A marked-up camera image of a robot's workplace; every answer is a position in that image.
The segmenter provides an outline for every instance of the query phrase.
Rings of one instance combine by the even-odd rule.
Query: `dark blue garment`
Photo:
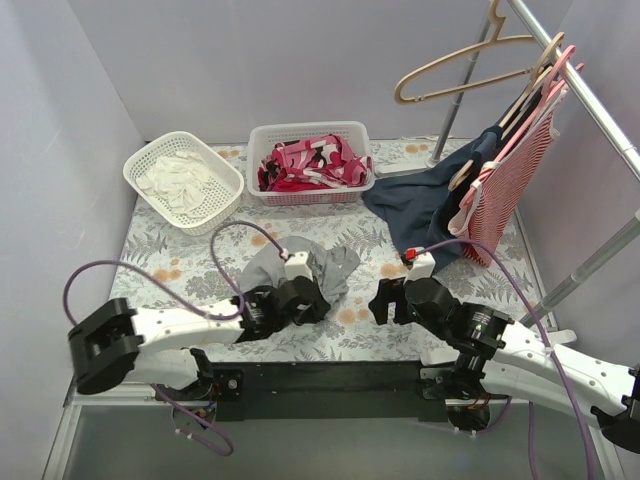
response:
[[[398,252],[454,238],[449,233],[448,223],[457,213],[458,204],[469,190],[471,180],[467,179],[454,192],[449,192],[451,177],[469,160],[473,160],[472,172],[475,175],[472,176],[477,177],[482,165],[497,155],[501,135],[502,128],[490,127],[432,169],[378,179],[373,188],[363,194],[367,208],[389,225],[391,240]],[[456,244],[440,248],[433,252],[433,256],[438,271],[462,256],[462,246]]]

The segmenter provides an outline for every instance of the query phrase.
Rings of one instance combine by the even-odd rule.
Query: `rectangular basket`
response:
[[[348,203],[357,201],[362,192],[369,190],[375,182],[373,172],[362,187],[309,190],[308,192],[261,192],[258,187],[260,162],[273,151],[278,142],[302,140],[305,138],[339,135],[343,137],[359,157],[371,156],[369,136],[360,122],[317,122],[265,125],[254,128],[249,137],[247,151],[247,188],[249,193],[267,205],[308,205],[312,203]]]
[[[199,218],[174,214],[166,200],[146,195],[136,182],[136,179],[145,174],[159,157],[174,156],[178,150],[199,153],[211,171],[210,186],[202,189],[205,200],[195,210],[201,215]],[[191,236],[204,235],[222,223],[238,208],[240,195],[244,189],[244,178],[240,172],[207,144],[187,132],[167,133],[155,139],[127,160],[122,173],[138,195],[149,202],[167,222]]]

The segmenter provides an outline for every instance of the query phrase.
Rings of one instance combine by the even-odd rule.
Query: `table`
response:
[[[466,143],[447,142],[444,156]],[[374,162],[416,161],[430,155],[431,138],[371,142]],[[220,155],[243,174],[246,146],[214,146]],[[376,325],[367,308],[375,296],[378,279],[402,276],[406,269],[395,251],[387,224],[359,201],[351,204],[269,207],[248,191],[230,220],[255,222],[276,238],[299,235],[326,248],[346,245],[358,252],[360,266],[348,279],[349,293],[328,318],[316,325],[289,326],[267,340],[235,345],[199,345],[212,362],[299,361],[399,361],[417,360],[420,353],[442,345],[412,325]],[[169,225],[145,200],[138,198],[122,251],[122,260],[150,272],[196,305],[211,304],[232,295],[215,270],[208,252],[209,235],[190,237]],[[257,232],[244,227],[221,233],[218,255],[224,268],[238,276],[246,263],[266,243]],[[536,303],[539,292],[515,219],[507,225],[497,254],[516,278],[528,300]],[[436,275],[461,301],[484,303],[515,319],[525,314],[500,269],[481,267],[459,259]],[[127,297],[132,307],[177,306],[162,291],[133,272],[118,269],[111,297]]]

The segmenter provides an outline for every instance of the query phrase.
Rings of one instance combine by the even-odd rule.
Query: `gray cloth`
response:
[[[289,253],[309,252],[313,276],[318,280],[322,296],[332,307],[349,291],[347,277],[360,265],[356,252],[347,247],[326,250],[311,240],[294,236],[278,240],[278,243]],[[286,279],[284,262],[276,247],[268,243],[244,268],[239,285],[246,292],[261,285],[279,287]]]
[[[454,238],[449,233],[448,222],[458,211],[461,197],[457,197],[468,191],[472,179],[454,192],[448,190],[449,181],[469,160],[473,160],[477,175],[483,163],[495,158],[501,135],[500,127],[490,127],[432,169],[378,179],[371,190],[363,193],[364,204],[389,225],[391,240],[398,252]],[[460,244],[435,250],[436,271],[461,256]]]

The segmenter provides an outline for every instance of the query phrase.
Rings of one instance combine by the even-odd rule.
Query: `gray floor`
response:
[[[536,409],[542,479],[583,479],[575,419]],[[175,435],[165,407],[83,407],[65,479],[531,478],[527,407],[475,440],[412,420],[279,420],[221,424],[236,453],[219,458]]]

